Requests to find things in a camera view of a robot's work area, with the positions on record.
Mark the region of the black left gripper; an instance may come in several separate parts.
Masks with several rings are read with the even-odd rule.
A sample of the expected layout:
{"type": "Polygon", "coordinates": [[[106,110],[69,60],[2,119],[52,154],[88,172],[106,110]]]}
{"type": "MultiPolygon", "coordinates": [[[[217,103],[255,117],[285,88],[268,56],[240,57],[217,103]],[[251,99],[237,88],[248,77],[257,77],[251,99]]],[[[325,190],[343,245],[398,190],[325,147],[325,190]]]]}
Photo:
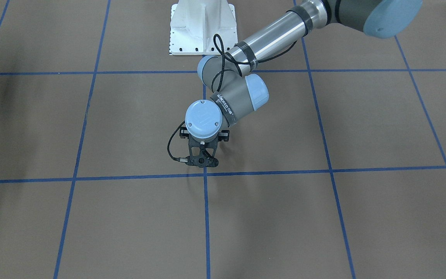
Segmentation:
{"type": "Polygon", "coordinates": [[[200,139],[191,135],[186,127],[182,127],[179,131],[179,137],[186,138],[189,145],[217,145],[221,141],[228,142],[230,140],[230,131],[223,129],[210,138],[200,139]]]}

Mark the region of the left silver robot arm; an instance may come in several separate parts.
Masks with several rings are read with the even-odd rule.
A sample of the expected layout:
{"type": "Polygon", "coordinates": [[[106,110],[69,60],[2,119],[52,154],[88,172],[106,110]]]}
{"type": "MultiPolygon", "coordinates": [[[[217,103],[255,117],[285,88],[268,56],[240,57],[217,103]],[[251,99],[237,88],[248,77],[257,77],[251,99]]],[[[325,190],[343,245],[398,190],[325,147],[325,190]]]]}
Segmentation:
{"type": "Polygon", "coordinates": [[[341,24],[367,36],[394,37],[414,20],[421,0],[303,0],[282,17],[224,50],[220,34],[213,33],[217,55],[206,55],[197,74],[213,95],[186,111],[181,138],[208,144],[228,141],[227,129],[269,99],[268,89],[253,71],[276,59],[315,29],[341,24]]]}

